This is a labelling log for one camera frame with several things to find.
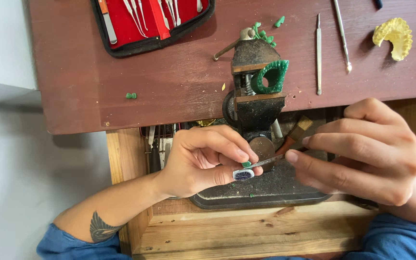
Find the wooden drawer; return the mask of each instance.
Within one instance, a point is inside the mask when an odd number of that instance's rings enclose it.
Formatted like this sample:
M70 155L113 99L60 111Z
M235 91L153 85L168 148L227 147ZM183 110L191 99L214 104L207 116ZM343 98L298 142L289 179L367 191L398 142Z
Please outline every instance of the wooden drawer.
M416 98L387 104L416 134ZM138 128L107 131L113 184L147 173ZM122 252L134 259L248 259L357 250L376 210L347 201L295 207L201 210L188 199L160 202L120 230Z

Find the blue shirt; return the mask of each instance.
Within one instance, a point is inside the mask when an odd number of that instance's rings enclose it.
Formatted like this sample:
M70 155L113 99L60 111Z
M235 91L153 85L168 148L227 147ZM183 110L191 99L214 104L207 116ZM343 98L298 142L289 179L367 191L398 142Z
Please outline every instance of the blue shirt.
M100 243L88 243L50 224L39 242L37 253L43 259L103 259L130 260L120 253L120 241L115 234ZM268 260L303 260L300 257L271 257ZM390 214L376 216L362 239L362 250L351 252L344 260L416 260L416 223Z

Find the red tool case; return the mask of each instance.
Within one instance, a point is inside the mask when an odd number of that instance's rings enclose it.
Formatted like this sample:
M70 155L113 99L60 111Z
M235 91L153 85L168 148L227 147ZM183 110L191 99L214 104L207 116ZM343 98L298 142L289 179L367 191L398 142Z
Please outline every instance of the red tool case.
M133 18L126 9L124 0L106 0L110 19L117 35L117 43L111 44L99 2L91 0L105 50L113 57L125 57L163 48L202 25L215 13L215 0L201 0L203 9L200 13L197 12L197 0L178 0L181 25L174 27L165 0L161 0L161 2L170 30L164 24L157 0L142 0L142 10L148 30L145 30L141 9L137 6L142 30L148 37L145 38L139 33Z

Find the wooden workbench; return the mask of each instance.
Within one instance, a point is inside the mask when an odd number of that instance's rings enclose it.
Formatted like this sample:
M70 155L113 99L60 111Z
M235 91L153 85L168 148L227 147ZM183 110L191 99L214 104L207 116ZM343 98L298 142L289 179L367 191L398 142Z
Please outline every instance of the wooden workbench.
M388 105L416 134L416 98ZM138 128L107 131L107 144L113 183L146 174L145 139ZM376 214L341 198L314 205L245 210L201 210L188 199L167 199L124 226L120 241L122 251L138 260L279 255L330 259L360 249L361 238Z
M30 0L33 50L47 129L67 134L222 117L233 89L232 51L211 56L254 22L274 36L276 50L290 60L284 111L416 97L416 0L340 2L353 71L344 54L331 0L219 0L204 25L163 50L116 59L106 53L89 0ZM195 0L180 0L194 4ZM315 94L315 27L321 13L323 94ZM285 15L280 28L273 23ZM375 47L372 31L388 19L406 20L413 48L401 62L389 42ZM137 93L135 100L125 99Z

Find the tattoo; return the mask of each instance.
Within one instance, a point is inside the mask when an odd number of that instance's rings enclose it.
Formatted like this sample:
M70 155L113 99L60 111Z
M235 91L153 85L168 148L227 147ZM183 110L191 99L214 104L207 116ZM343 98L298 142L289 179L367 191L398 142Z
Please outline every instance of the tattoo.
M94 243L105 241L112 237L123 225L113 227L105 223L95 211L92 214L91 225L89 226L89 232Z

